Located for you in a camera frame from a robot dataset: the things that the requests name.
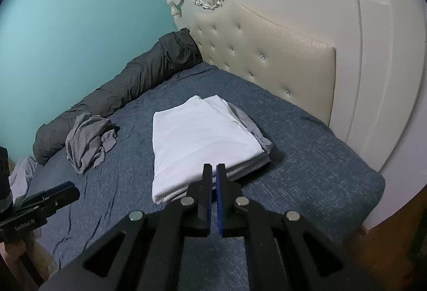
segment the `triangular cutout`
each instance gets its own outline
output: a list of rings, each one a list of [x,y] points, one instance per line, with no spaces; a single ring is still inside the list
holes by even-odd
[[[107,244],[100,248],[95,255],[87,260],[83,268],[95,273],[101,278],[105,278],[113,264],[114,258],[119,251],[126,234],[123,232],[114,236]]]
[[[303,237],[321,277],[328,277],[343,268],[342,261],[328,251],[313,235],[304,233]]]

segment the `silver screw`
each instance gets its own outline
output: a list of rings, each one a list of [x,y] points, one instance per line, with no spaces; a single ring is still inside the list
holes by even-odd
[[[190,196],[182,197],[180,202],[184,207],[187,207],[194,203],[194,198]]]
[[[286,217],[288,218],[289,221],[298,221],[301,217],[300,213],[298,213],[295,210],[289,210],[286,213]]]
[[[236,198],[236,204],[240,207],[247,206],[249,204],[249,199],[245,196],[240,196]]]
[[[141,210],[134,210],[129,213],[129,219],[131,221],[139,221],[144,217],[144,213]]]

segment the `bed sheet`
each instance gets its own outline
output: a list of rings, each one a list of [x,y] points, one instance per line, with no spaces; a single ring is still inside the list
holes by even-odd
[[[65,149],[37,167],[28,195],[72,181],[80,200],[60,209],[42,228],[40,243],[59,268],[129,211],[156,211],[152,118],[194,95],[219,95],[241,108],[270,139],[272,162],[242,178],[245,196],[277,212],[294,209],[336,243],[357,229],[379,202],[385,181],[323,122],[257,85],[207,63],[174,75],[115,112],[117,144],[97,169],[78,175]],[[221,239],[216,204],[212,233],[184,243],[179,290],[248,290],[241,238]]]

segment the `bed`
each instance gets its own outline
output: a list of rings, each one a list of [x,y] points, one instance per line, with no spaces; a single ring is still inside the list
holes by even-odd
[[[424,65],[422,4],[167,3],[203,62],[176,71],[110,116],[120,131],[99,168],[78,175],[61,149],[36,169],[29,195],[65,181],[81,192],[49,219],[40,242],[63,268],[129,211],[161,209],[151,199],[153,114],[194,95],[219,95],[274,144],[272,162],[239,180],[243,193],[270,210],[301,212],[340,244],[379,202],[385,181],[377,171],[415,102]],[[180,290],[248,289],[243,241],[219,238],[215,205],[209,238],[185,241]]]

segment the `bed post finial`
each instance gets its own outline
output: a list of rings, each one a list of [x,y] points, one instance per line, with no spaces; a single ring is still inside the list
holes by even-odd
[[[181,12],[176,7],[176,4],[174,3],[174,1],[173,0],[166,0],[166,3],[170,6],[170,12],[173,16],[173,20],[175,22],[176,27],[178,29],[184,28],[184,26],[182,26]]]

